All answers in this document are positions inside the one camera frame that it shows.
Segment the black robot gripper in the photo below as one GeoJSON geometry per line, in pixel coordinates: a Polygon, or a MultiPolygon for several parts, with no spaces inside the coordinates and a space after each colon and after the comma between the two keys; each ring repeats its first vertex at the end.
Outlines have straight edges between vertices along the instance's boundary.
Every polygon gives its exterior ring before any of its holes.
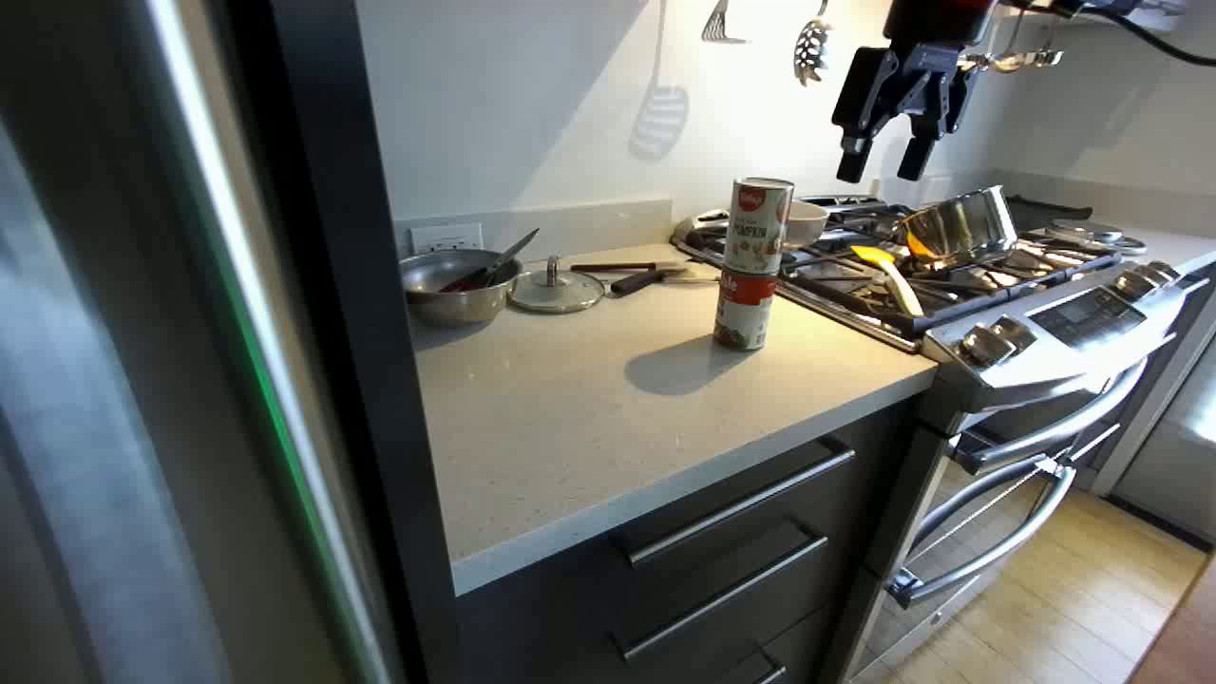
{"type": "Polygon", "coordinates": [[[852,56],[833,123],[840,126],[840,184],[859,184],[878,130],[907,115],[897,178],[915,184],[954,126],[968,93],[959,56],[978,41],[994,0],[892,0],[885,15],[885,46],[862,46],[852,56]]]}

